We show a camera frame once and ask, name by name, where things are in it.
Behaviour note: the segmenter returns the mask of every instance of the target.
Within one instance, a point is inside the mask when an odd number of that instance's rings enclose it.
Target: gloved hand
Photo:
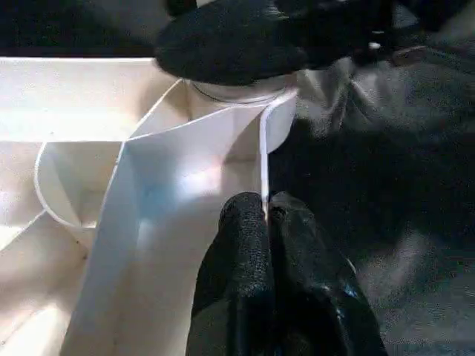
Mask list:
[[[269,220],[284,355],[386,355],[352,266],[312,212],[279,193]]]
[[[175,76],[222,85],[326,67],[368,48],[382,1],[216,0],[160,32],[157,61]]]
[[[257,194],[224,206],[197,278],[187,355],[385,355],[350,264],[305,205]]]
[[[261,198],[238,194],[200,267],[187,355],[271,355],[274,297]]]

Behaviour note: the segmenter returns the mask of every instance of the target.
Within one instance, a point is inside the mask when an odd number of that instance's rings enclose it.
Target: white tray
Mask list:
[[[151,59],[0,59],[0,83],[0,356],[183,355],[221,206],[265,207],[297,90],[218,102]]]

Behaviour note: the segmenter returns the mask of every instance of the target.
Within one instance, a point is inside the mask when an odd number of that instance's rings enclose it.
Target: white plastic part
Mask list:
[[[34,182],[40,201],[85,246],[91,245],[120,146],[120,142],[49,142],[38,155]]]
[[[0,58],[0,140],[125,140],[175,81],[153,59]]]
[[[61,355],[184,355],[220,210],[242,191],[266,199],[266,156],[289,132],[296,93],[124,144]]]
[[[0,251],[43,210],[33,185],[40,146],[0,142]]]
[[[0,251],[1,356],[59,353],[85,255],[46,212]]]

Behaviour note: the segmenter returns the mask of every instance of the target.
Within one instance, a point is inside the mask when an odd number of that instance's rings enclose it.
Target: black fabric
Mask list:
[[[466,30],[431,39],[445,46],[434,62],[302,72],[269,157],[271,189],[303,200],[355,265],[390,355],[475,355],[475,62],[454,55]]]
[[[200,267],[187,355],[270,355],[274,277],[258,194],[231,198]]]
[[[278,325],[285,355],[386,355],[348,261],[302,201],[270,203]]]

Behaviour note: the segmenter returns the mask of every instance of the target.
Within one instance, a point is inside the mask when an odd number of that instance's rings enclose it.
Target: folded white panel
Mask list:
[[[265,199],[266,155],[289,132],[295,96],[288,88],[124,144],[62,355],[184,355],[220,210],[242,191]]]
[[[30,337],[21,338],[17,332],[47,304],[60,303],[67,294],[62,292],[62,285],[79,280],[76,271],[85,256],[85,249],[46,212],[40,213],[0,251],[0,355],[8,355],[6,350],[13,348],[10,343],[13,337],[15,343],[19,339],[25,345],[33,342]],[[46,327],[47,324],[36,325],[36,333]],[[45,344],[51,338],[56,339],[54,334],[43,336]]]
[[[43,210],[33,185],[40,146],[0,142],[0,251]]]

